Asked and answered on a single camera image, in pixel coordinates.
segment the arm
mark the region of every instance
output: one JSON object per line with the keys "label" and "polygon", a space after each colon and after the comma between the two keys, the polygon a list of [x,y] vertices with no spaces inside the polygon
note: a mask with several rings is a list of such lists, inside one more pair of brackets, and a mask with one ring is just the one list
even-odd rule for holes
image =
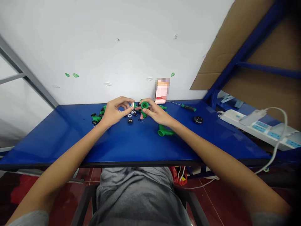
{"label": "arm", "polygon": [[237,193],[249,213],[288,213],[290,206],[245,165],[179,123],[150,98],[142,101],[151,105],[150,109],[143,109],[143,112],[179,135],[204,163]]}
{"label": "arm", "polygon": [[[98,139],[109,127],[116,124],[122,117],[130,114],[133,110],[127,102],[134,102],[134,100],[119,97],[107,103],[105,114],[100,123],[60,156],[41,175],[21,201],[6,225],[34,210],[44,210],[48,214],[51,212],[58,192],[74,175]],[[123,107],[124,111],[118,111],[119,107]]]}

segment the white wall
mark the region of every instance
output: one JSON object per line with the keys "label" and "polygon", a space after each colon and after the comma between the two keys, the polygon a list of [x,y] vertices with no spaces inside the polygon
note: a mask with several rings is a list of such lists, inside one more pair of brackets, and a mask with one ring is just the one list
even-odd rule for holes
{"label": "white wall", "polygon": [[[17,74],[0,57],[0,79]],[[22,79],[0,85],[0,148],[15,146],[52,108]]]}
{"label": "white wall", "polygon": [[61,105],[154,97],[172,72],[169,99],[200,99],[189,88],[233,2],[2,0],[0,33]]}

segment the power strip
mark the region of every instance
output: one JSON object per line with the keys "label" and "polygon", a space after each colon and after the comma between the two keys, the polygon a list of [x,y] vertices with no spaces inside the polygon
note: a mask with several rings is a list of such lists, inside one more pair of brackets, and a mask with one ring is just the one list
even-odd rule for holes
{"label": "power strip", "polygon": [[[280,138],[280,134],[274,133],[271,131],[272,126],[269,126],[263,122],[255,121],[249,126],[244,126],[243,124],[239,123],[239,121],[245,117],[246,115],[239,113],[235,110],[228,110],[223,114],[219,115],[221,120],[234,125],[237,128],[246,131],[247,133],[269,143],[272,146],[275,146],[278,139]],[[301,144],[290,139],[284,137],[278,146],[278,149],[281,151],[287,151],[294,148],[301,147]]]}

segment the person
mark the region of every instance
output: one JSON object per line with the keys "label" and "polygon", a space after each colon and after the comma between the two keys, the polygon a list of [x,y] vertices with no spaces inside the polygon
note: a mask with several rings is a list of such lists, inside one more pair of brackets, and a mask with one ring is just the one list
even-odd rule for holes
{"label": "person", "polygon": [[[291,207],[256,174],[172,118],[150,98],[143,101],[150,105],[143,109],[144,113],[158,124],[170,127],[236,192],[253,225],[284,223]],[[129,105],[132,102],[133,99],[123,96],[109,101],[99,124],[42,174],[6,225],[48,225],[49,214],[60,189],[105,131],[133,110]],[[119,107],[123,107],[124,111],[118,111]],[[103,169],[97,188],[97,207],[89,224],[91,226],[191,225],[186,210],[173,191],[172,175],[167,167]]]}

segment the gray shirt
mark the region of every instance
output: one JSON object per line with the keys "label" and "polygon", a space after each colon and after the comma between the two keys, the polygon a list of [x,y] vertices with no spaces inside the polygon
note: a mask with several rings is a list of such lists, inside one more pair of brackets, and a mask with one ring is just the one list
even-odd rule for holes
{"label": "gray shirt", "polygon": [[[173,191],[168,167],[105,168],[97,188],[97,211],[89,226],[191,225],[188,214]],[[253,225],[281,225],[274,213],[252,216]],[[33,211],[9,226],[48,225],[45,211]]]}

